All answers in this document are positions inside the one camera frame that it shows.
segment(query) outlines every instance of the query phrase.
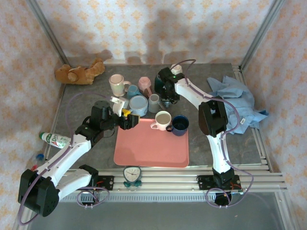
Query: light blue cup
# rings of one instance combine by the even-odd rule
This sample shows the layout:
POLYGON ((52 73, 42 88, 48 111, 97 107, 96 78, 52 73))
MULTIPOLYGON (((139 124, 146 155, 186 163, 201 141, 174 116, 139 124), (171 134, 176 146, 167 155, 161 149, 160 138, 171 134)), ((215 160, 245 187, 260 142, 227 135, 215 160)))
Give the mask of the light blue cup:
POLYGON ((127 91, 127 99, 131 99, 136 95, 142 95, 139 88, 136 85, 131 85, 127 91))
POLYGON ((137 95, 130 99, 129 106, 132 114, 145 116, 148 111, 148 100, 142 95, 137 95))

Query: clock face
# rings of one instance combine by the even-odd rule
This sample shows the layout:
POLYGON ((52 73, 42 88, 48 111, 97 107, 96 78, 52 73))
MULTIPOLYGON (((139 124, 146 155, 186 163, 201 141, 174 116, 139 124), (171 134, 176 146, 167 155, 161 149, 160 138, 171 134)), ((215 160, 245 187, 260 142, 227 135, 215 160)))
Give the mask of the clock face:
POLYGON ((124 177, 130 182, 136 182, 141 176, 141 169, 139 167, 128 167, 124 169, 124 177))

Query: glass panel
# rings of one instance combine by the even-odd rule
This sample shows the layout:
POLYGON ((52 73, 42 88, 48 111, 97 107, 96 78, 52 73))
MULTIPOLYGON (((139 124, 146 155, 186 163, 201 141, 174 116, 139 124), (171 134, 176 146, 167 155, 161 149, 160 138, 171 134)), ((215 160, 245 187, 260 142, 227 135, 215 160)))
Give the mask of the glass panel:
POLYGON ((76 203, 61 202, 51 215, 38 217, 29 229, 284 230, 278 202, 273 192, 248 194, 228 209, 204 202, 107 202, 84 209, 76 203))

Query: small alarm clock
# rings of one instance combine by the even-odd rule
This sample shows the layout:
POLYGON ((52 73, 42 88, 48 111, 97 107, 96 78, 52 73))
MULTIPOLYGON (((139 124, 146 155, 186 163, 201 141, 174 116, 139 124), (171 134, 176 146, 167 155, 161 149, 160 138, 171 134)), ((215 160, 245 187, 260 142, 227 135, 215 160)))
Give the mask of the small alarm clock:
POLYGON ((141 177, 142 177, 142 171, 140 167, 135 166, 129 166, 124 169, 124 178, 125 182, 124 185, 129 188, 131 185, 135 187, 141 186, 141 177))

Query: pink mug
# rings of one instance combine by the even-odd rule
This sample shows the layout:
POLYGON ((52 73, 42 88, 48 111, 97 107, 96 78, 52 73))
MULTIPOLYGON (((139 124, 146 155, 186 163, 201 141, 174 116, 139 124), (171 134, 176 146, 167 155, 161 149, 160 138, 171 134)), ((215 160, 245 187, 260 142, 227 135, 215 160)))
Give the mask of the pink mug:
POLYGON ((139 89, 147 98, 152 95, 152 83, 148 77, 141 77, 139 79, 139 89))

